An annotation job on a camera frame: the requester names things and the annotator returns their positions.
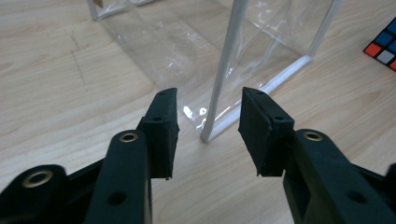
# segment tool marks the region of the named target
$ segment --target screw hole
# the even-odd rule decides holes
[[[127,195],[125,192],[116,191],[108,197],[107,202],[111,205],[120,205],[125,202]]]
[[[320,142],[321,140],[323,140],[323,137],[317,133],[304,133],[304,137],[308,140],[315,142]]]
[[[50,170],[37,171],[26,177],[23,180],[22,185],[27,189],[35,188],[47,183],[52,176],[53,173]]]
[[[367,203],[367,199],[356,190],[347,191],[346,196],[355,203]]]
[[[136,140],[138,138],[138,135],[137,134],[135,134],[135,133],[126,133],[126,134],[123,134],[121,137],[120,137],[120,141],[121,142],[133,142],[134,140]]]

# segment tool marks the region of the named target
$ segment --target clear plastic container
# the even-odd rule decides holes
[[[88,0],[99,20],[209,142],[309,63],[341,0]]]

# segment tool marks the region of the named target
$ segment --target transparent plastic box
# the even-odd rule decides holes
[[[211,141],[244,86],[270,93],[312,61],[341,0],[88,0],[92,17]]]

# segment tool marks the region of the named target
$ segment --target wooden surface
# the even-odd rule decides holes
[[[396,162],[396,73],[362,50],[394,0],[346,0],[315,61],[274,92],[296,120],[383,175]],[[82,0],[0,1],[0,189],[39,164],[67,173],[104,157],[158,89]],[[187,120],[174,178],[153,180],[154,223],[292,223],[281,178],[260,178],[234,125],[209,145]]]

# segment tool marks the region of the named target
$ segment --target blue square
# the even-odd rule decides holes
[[[379,36],[376,37],[375,42],[383,47],[385,47],[390,40],[392,40],[393,36],[388,34],[387,32],[382,32]]]
[[[396,20],[393,20],[388,26],[388,30],[396,34]]]
[[[389,49],[396,53],[396,41],[393,41],[393,43],[389,46]]]

